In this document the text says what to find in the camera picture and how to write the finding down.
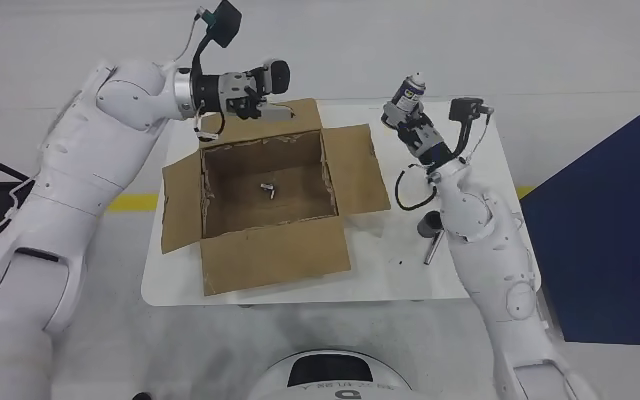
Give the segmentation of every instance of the gray floor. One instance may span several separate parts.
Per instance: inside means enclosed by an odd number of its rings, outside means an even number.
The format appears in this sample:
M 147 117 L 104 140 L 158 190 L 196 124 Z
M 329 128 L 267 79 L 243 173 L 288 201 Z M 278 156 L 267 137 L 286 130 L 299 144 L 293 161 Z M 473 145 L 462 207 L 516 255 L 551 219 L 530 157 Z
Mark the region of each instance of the gray floor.
M 469 301 L 147 305 L 140 283 L 151 222 L 151 213 L 102 220 L 76 320 L 56 343 L 55 400 L 128 400 L 143 389 L 158 399 L 242 399 L 271 364 L 317 348 L 377 357 L 434 399 L 496 399 L 488 338 Z M 610 399 L 639 388 L 637 348 L 562 351 Z

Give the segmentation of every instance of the metal cylinder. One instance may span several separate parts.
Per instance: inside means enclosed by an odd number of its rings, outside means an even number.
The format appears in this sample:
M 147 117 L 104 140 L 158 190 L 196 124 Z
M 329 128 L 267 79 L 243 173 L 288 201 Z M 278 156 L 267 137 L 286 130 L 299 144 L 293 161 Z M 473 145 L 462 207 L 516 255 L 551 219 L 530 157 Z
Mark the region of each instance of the metal cylinder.
M 391 103 L 407 113 L 413 112 L 427 88 L 420 73 L 407 76 L 391 99 Z

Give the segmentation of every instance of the cardboard box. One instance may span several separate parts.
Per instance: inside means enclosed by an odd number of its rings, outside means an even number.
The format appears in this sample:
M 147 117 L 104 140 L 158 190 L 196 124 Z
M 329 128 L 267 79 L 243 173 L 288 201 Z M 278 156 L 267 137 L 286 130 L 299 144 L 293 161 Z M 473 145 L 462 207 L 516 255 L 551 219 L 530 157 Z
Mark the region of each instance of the cardboard box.
M 390 208 L 368 125 L 323 129 L 314 100 L 284 104 L 292 120 L 227 118 L 162 171 L 162 252 L 199 241 L 205 295 L 347 271 L 343 217 Z

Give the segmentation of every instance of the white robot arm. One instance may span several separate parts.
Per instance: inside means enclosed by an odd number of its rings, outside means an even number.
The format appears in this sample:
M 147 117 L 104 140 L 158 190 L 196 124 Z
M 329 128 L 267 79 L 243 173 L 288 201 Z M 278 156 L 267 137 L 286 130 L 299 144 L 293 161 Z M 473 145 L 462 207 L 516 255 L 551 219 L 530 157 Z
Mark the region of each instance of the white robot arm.
M 462 124 L 451 151 L 419 102 L 424 83 L 408 77 L 384 106 L 382 122 L 398 132 L 427 168 L 440 196 L 441 219 L 456 272 L 480 310 L 494 353 L 496 391 L 504 400 L 596 400 L 592 387 L 556 351 L 537 308 L 532 258 L 504 199 L 472 183 L 460 157 L 471 123 L 493 109 L 481 99 L 451 102 L 449 119 Z
M 169 120 L 205 112 L 292 117 L 264 98 L 287 90 L 284 61 L 202 74 L 199 54 L 211 40 L 226 47 L 240 13 L 223 1 L 213 13 L 200 9 L 200 18 L 208 29 L 191 68 L 131 61 L 92 71 L 52 124 L 24 204 L 0 218 L 0 398 L 49 398 L 50 335 L 71 322 L 98 219 L 133 181 Z

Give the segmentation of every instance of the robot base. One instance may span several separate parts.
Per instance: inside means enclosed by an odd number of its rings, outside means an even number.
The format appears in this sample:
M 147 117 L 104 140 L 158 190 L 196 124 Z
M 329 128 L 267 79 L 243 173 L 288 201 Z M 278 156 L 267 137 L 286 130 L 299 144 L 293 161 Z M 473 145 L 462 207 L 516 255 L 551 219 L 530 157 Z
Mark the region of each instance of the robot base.
M 374 358 L 352 351 L 316 350 L 294 354 L 271 366 L 253 387 L 248 400 L 322 381 L 367 381 L 411 390 L 402 376 Z

